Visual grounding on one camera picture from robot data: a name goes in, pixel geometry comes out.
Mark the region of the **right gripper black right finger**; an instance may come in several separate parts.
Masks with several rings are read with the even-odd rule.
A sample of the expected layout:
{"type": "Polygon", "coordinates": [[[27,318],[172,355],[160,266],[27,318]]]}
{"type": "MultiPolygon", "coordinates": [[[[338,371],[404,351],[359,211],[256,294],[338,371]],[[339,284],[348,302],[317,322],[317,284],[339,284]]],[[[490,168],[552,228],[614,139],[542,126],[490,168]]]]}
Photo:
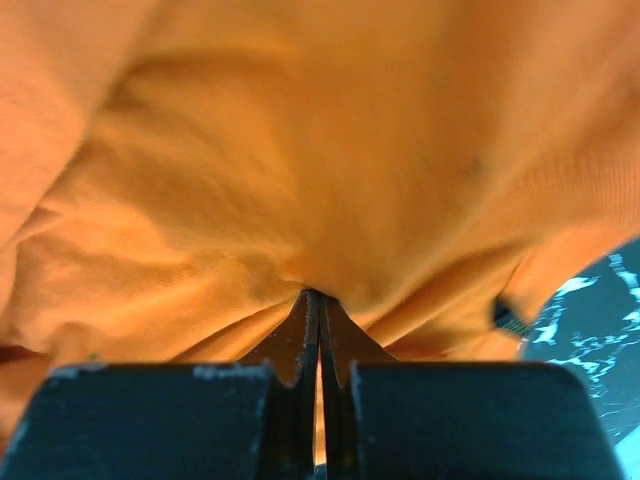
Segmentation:
{"type": "Polygon", "coordinates": [[[547,363],[402,362],[319,309],[331,479],[619,479],[581,382],[547,363]]]}

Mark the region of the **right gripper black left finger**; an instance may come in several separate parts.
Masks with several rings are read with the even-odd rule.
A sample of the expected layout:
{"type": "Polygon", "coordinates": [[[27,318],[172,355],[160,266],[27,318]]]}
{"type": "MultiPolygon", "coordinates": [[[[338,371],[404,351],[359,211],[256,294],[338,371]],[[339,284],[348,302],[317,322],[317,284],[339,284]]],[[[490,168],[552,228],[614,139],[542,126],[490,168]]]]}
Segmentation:
{"type": "Polygon", "coordinates": [[[318,295],[233,363],[72,364],[30,400],[5,479],[310,479],[318,295]]]}

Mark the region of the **orange t shirt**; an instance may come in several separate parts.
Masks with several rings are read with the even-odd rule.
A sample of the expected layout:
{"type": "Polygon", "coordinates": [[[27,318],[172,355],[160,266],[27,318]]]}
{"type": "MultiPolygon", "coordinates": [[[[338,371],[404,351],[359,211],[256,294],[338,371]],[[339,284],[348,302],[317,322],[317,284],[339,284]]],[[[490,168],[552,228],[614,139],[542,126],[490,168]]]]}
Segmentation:
{"type": "Polygon", "coordinates": [[[509,360],[639,232],[635,1],[5,1],[1,437],[77,362],[227,361],[298,293],[509,360]]]}

